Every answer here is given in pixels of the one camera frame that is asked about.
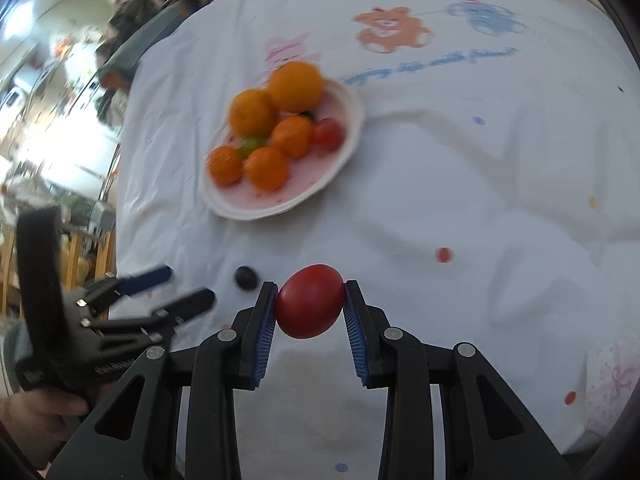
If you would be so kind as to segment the left hand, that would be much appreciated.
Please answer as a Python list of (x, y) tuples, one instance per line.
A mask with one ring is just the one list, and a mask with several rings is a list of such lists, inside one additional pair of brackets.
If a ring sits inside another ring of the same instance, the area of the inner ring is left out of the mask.
[(55, 388), (21, 390), (1, 400), (1, 423), (26, 460), (43, 470), (53, 452), (70, 440), (66, 417), (89, 411), (80, 396)]

